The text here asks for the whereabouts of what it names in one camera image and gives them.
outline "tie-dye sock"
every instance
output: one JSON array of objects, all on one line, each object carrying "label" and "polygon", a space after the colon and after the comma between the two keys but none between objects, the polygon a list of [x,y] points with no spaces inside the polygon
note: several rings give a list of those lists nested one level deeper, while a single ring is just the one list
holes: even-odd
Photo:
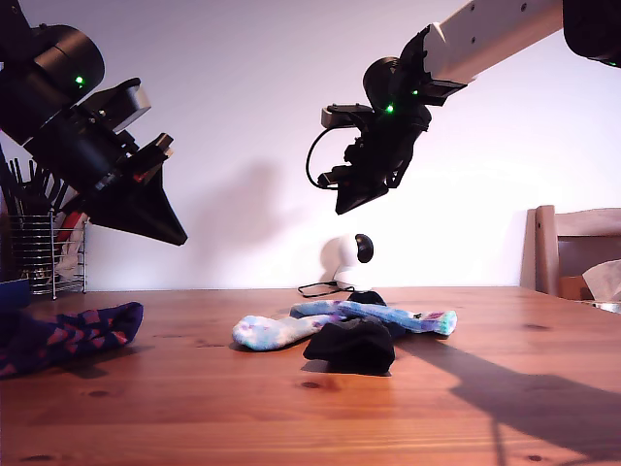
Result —
[{"label": "tie-dye sock", "polygon": [[344,317],[377,317],[386,323],[396,323],[413,333],[436,332],[450,335],[457,325],[455,311],[442,313],[413,313],[376,304],[360,304],[353,301],[311,301],[296,304],[291,308],[291,315],[317,316],[335,315]]},{"label": "tie-dye sock", "polygon": [[277,350],[317,333],[328,322],[343,316],[285,317],[274,320],[262,316],[246,316],[233,327],[233,339],[255,351]]}]

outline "dish rack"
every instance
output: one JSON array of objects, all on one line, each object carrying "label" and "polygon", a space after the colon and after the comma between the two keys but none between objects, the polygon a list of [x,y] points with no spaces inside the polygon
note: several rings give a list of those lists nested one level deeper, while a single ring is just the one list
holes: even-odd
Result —
[{"label": "dish rack", "polygon": [[[46,216],[9,216],[9,220],[17,275],[28,279],[31,294],[51,294],[55,300],[59,291],[86,293],[86,222],[76,228],[56,227],[54,212]],[[58,241],[59,235],[69,238]]]}]

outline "blue container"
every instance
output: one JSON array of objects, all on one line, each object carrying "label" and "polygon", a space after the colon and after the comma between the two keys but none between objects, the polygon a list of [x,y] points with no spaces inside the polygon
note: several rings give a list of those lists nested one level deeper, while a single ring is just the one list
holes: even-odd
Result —
[{"label": "blue container", "polygon": [[0,311],[25,308],[30,305],[28,279],[0,282]]}]

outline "chair backrest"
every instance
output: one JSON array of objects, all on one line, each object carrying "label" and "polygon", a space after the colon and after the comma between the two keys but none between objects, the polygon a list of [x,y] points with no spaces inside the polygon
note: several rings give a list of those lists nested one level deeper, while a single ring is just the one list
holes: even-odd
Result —
[{"label": "chair backrest", "polygon": [[535,213],[537,290],[567,299],[593,299],[582,274],[621,259],[621,209],[556,214],[554,206]]}]

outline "wooden table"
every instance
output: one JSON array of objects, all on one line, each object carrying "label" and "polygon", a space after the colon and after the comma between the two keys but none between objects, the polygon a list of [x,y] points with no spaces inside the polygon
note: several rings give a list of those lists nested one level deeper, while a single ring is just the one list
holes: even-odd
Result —
[{"label": "wooden table", "polygon": [[289,290],[88,293],[36,316],[145,304],[126,349],[1,384],[3,465],[578,465],[621,461],[621,316],[520,288],[386,289],[456,332],[395,343],[390,377],[326,373],[307,343],[232,344]]}]

